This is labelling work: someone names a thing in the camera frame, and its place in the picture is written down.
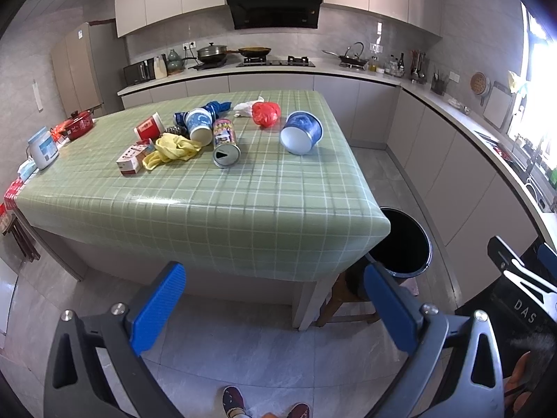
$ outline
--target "person's hand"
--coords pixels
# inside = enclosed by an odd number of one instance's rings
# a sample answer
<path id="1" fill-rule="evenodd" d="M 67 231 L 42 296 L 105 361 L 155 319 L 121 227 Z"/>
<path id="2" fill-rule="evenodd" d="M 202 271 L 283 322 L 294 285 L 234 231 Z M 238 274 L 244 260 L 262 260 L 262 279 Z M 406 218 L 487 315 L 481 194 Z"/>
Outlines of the person's hand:
<path id="1" fill-rule="evenodd" d="M 505 384 L 505 393 L 520 386 L 520 380 L 524 376 L 529 358 L 530 352 L 526 352 L 516 362 L 515 368 L 512 371 L 512 375 L 511 377 L 509 377 L 509 380 L 507 380 L 507 383 Z M 521 407 L 526 403 L 530 395 L 531 393 L 529 391 L 526 391 L 520 394 L 518 397 L 516 397 L 516 395 L 505 397 L 505 409 L 512 404 L 513 411 L 517 413 L 517 411 L 519 411 Z"/>

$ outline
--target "kitchen sink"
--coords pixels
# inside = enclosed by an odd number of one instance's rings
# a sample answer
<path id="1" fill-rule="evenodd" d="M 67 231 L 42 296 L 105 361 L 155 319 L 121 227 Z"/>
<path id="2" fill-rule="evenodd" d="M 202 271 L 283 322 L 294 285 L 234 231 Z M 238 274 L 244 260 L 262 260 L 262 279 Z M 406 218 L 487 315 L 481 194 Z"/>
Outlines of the kitchen sink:
<path id="1" fill-rule="evenodd" d="M 501 159 L 505 160 L 507 165 L 509 165 L 509 167 L 511 167 L 511 169 L 516 173 L 520 181 L 522 181 L 522 183 L 526 187 L 526 190 L 528 190 L 530 195 L 532 195 L 532 197 L 534 198 L 534 202 L 538 206 L 538 209 L 544 213 L 551 213 L 551 200 L 546 198 L 544 193 L 541 191 L 540 186 L 530 174 L 530 171 L 527 171 L 525 165 L 523 165 L 522 162 L 520 162 L 520 160 L 517 159 L 517 157 L 512 152 L 508 151 L 508 149 L 503 146 L 502 143 L 490 138 L 487 135 L 484 135 L 483 133 L 476 133 L 487 143 L 487 145 L 491 146 L 495 153 L 499 157 L 501 157 Z"/>

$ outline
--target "countertop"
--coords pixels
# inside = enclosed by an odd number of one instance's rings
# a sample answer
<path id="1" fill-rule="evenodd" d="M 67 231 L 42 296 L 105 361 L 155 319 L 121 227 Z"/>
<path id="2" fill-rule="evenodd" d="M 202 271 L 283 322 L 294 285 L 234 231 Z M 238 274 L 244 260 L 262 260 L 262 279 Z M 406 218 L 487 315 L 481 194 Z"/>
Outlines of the countertop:
<path id="1" fill-rule="evenodd" d="M 316 114 L 324 136 L 305 156 L 279 143 L 278 123 L 261 130 L 234 120 L 242 155 L 230 169 L 213 164 L 212 147 L 188 162 L 124 177 L 116 159 L 133 128 L 157 111 L 175 111 L 206 96 L 130 108 L 99 118 L 60 150 L 17 197 L 30 224 L 96 246 L 175 259 L 190 267 L 260 278 L 315 281 L 339 273 L 381 241 L 390 223 L 380 211 L 324 98 L 314 91 L 214 94 L 219 101 L 277 102 Z"/>
<path id="2" fill-rule="evenodd" d="M 422 100 L 431 108 L 440 113 L 449 122 L 454 124 L 470 142 L 474 143 L 478 149 L 491 161 L 491 163 L 500 171 L 501 175 L 514 188 L 516 194 L 524 202 L 527 211 L 534 220 L 545 242 L 552 248 L 557 249 L 557 215 L 555 213 L 544 213 L 539 210 L 534 198 L 525 188 L 522 181 L 515 172 L 507 165 L 507 163 L 496 154 L 488 143 L 486 143 L 476 131 L 484 133 L 491 138 L 499 141 L 502 136 L 480 115 L 471 112 L 470 115 L 464 115 L 459 110 L 451 107 L 446 99 L 448 96 L 440 97 L 430 90 L 430 85 L 413 85 L 407 79 L 399 79 L 384 74 L 377 74 L 369 71 L 358 71 L 356 69 L 347 69 L 339 66 L 339 62 L 334 59 L 310 58 L 316 67 L 300 67 L 300 66 L 250 66 L 236 67 L 239 63 L 238 59 L 229 61 L 228 64 L 221 68 L 208 69 L 205 71 L 195 71 L 194 69 L 186 69 L 177 75 L 169 76 L 160 80 L 152 80 L 147 83 L 129 86 L 121 90 L 118 95 L 122 96 L 132 92 L 152 88 L 181 80 L 196 79 L 202 77 L 231 75 L 238 73 L 255 73 L 255 72 L 298 72 L 307 74 L 326 74 L 336 75 L 347 78 L 357 78 L 361 80 L 369 80 L 388 85 L 401 86 L 402 89 L 408 91 L 413 96 Z"/>

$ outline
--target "red plastic bag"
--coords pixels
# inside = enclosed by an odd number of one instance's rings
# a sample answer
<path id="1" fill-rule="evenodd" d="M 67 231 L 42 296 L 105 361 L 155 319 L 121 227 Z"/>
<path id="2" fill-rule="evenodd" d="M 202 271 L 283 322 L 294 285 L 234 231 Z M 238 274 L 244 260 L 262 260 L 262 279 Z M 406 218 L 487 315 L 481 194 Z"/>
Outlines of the red plastic bag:
<path id="1" fill-rule="evenodd" d="M 256 102 L 252 107 L 255 124 L 261 127 L 272 127 L 280 119 L 280 107 L 274 102 Z"/>

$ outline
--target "blue gripper pad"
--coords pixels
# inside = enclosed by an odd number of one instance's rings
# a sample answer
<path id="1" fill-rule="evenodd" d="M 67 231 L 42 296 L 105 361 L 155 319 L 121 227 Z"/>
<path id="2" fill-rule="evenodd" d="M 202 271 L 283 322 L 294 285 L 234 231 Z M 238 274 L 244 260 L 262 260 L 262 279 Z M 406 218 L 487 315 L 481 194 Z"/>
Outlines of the blue gripper pad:
<path id="1" fill-rule="evenodd" d="M 546 243 L 538 248 L 538 259 L 557 280 L 557 255 Z"/>
<path id="2" fill-rule="evenodd" d="M 419 302 L 406 288 L 396 284 L 381 265 L 366 267 L 364 287 L 395 345 L 412 355 L 423 325 Z"/>
<path id="3" fill-rule="evenodd" d="M 139 313 L 130 322 L 130 344 L 137 355 L 149 350 L 186 287 L 186 271 L 182 264 L 169 263 L 151 284 L 154 289 L 144 300 Z"/>

